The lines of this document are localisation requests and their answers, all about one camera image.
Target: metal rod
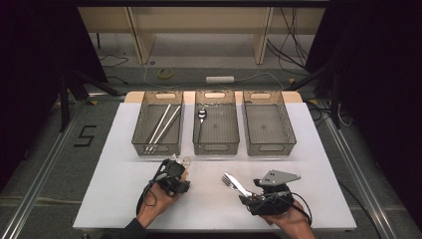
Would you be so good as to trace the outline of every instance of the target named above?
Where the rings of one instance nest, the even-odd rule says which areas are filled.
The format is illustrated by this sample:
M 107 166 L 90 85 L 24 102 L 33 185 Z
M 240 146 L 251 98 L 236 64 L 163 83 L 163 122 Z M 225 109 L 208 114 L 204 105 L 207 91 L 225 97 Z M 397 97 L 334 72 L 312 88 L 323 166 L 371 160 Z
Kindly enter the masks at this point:
M 158 132 L 158 129 L 161 127 L 162 122 L 164 121 L 164 118 L 167 116 L 168 110 L 170 110 L 171 105 L 168 105 L 167 110 L 165 110 L 164 114 L 161 117 L 161 120 L 158 123 L 158 126 L 155 128 L 155 132 L 152 135 L 151 139 L 149 140 L 149 144 L 152 144 L 152 142 L 154 141 L 154 137 Z
M 21 230 L 24 227 L 26 220 L 29 217 L 29 214 L 34 207 L 34 204 L 40 195 L 44 185 L 49 178 L 50 172 L 53 170 L 56 161 L 62 153 L 63 147 L 68 140 L 70 132 L 72 131 L 76 119 L 78 118 L 79 113 L 85 106 L 85 102 L 78 102 L 76 108 L 73 110 L 71 115 L 71 120 L 68 123 L 68 126 L 63 132 L 60 132 L 58 138 L 56 139 L 53 148 L 50 150 L 46 160 L 44 161 L 42 167 L 40 168 L 36 178 L 31 184 L 31 187 L 28 189 L 28 192 L 22 199 L 21 204 L 18 209 L 13 214 L 10 219 L 6 230 L 2 234 L 2 239 L 15 239 L 18 238 Z
M 328 108 L 324 102 L 321 102 L 321 106 L 323 108 Z M 359 190 L 360 195 L 362 196 L 362 199 L 367 206 L 367 210 L 372 215 L 375 225 L 378 228 L 382 238 L 396 239 L 397 236 L 394 229 L 392 228 L 390 220 L 388 219 L 381 203 L 378 201 L 371 186 L 369 185 L 369 181 L 366 179 L 366 176 L 364 175 L 362 169 L 359 166 L 359 163 L 357 162 L 350 147 L 348 146 L 341 130 L 336 128 L 331 119 L 327 119 L 325 122 L 329 131 L 331 132 L 332 138 L 334 139 L 338 149 L 341 152 L 344 162 L 350 171 L 357 189 Z
M 173 116 L 171 116 L 171 118 L 168 120 L 167 124 L 165 125 L 164 129 L 161 131 L 160 135 L 155 139 L 154 144 L 156 144 L 161 136 L 165 133 L 165 131 L 167 130 L 168 126 L 174 121 L 174 119 L 176 118 L 177 114 L 179 113 L 180 110 L 180 106 L 177 107 L 176 111 L 174 111 Z

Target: white power strip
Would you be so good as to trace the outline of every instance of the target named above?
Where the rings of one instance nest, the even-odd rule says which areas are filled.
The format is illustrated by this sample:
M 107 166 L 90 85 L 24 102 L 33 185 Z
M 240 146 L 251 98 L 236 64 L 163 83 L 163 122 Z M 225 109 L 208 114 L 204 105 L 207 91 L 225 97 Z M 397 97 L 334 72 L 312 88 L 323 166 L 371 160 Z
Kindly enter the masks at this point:
M 234 77 L 207 77 L 207 84 L 234 83 Z

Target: metal rail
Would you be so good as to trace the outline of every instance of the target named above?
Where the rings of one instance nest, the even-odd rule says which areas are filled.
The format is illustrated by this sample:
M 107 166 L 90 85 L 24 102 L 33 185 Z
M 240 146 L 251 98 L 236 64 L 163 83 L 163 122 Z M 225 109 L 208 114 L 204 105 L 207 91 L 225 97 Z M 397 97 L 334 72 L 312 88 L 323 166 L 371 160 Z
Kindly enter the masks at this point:
M 38 172 L 34 182 L 32 183 L 31 187 L 29 188 L 27 194 L 23 198 L 21 204 L 19 205 L 18 209 L 13 214 L 12 218 L 10 219 L 6 230 L 2 234 L 2 239 L 9 239 L 9 238 L 18 238 L 19 233 L 21 232 L 22 228 L 25 225 L 26 220 L 29 217 L 29 214 L 34 207 L 38 196 L 40 195 L 43 187 L 49 178 L 51 171 L 54 168 L 54 165 L 59 158 L 62 149 L 65 145 L 69 137 L 69 132 L 72 131 L 76 119 L 78 118 L 79 113 L 84 108 L 85 102 L 77 102 L 75 105 L 75 109 L 71 114 L 71 120 L 68 126 L 65 128 L 63 132 L 60 132 L 58 138 L 56 139 L 52 149 L 49 152 L 43 166 L 41 167 L 40 171 Z
M 321 103 L 323 108 L 328 108 L 326 103 Z M 348 170 L 351 173 L 351 177 L 354 180 L 354 183 L 359 190 L 364 204 L 367 207 L 367 210 L 371 214 L 376 227 L 379 230 L 380 235 L 384 239 L 396 239 L 397 236 L 391 227 L 391 223 L 384 210 L 382 209 L 381 204 L 373 193 L 366 177 L 364 176 L 362 170 L 359 167 L 353 153 L 351 152 L 350 147 L 345 140 L 341 129 L 337 129 L 331 119 L 327 119 L 326 125 L 328 126 L 329 131 L 331 132 L 332 137 L 335 140 L 335 143 L 338 146 L 338 149 L 341 152 L 341 155 L 347 165 Z

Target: finger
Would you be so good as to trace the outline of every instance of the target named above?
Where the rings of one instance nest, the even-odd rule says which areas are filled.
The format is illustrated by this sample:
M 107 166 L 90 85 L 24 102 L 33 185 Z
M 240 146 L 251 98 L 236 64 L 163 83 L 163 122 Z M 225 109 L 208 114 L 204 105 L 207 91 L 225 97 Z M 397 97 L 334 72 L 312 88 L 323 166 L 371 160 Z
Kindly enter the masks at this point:
M 186 181 L 186 177 L 189 174 L 189 172 L 187 170 L 185 170 L 182 174 L 182 176 L 180 177 L 180 181 Z

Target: wrist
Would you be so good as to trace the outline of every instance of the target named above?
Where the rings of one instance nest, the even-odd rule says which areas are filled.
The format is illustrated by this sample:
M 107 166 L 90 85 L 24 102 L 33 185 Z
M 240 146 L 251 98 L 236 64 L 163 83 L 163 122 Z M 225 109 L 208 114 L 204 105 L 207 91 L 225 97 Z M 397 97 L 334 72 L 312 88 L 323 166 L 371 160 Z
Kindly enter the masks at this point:
M 157 214 L 146 206 L 143 211 L 136 216 L 137 221 L 142 225 L 143 228 L 147 228 L 149 224 L 157 217 Z
M 307 222 L 295 226 L 280 226 L 293 239 L 315 239 L 315 235 Z

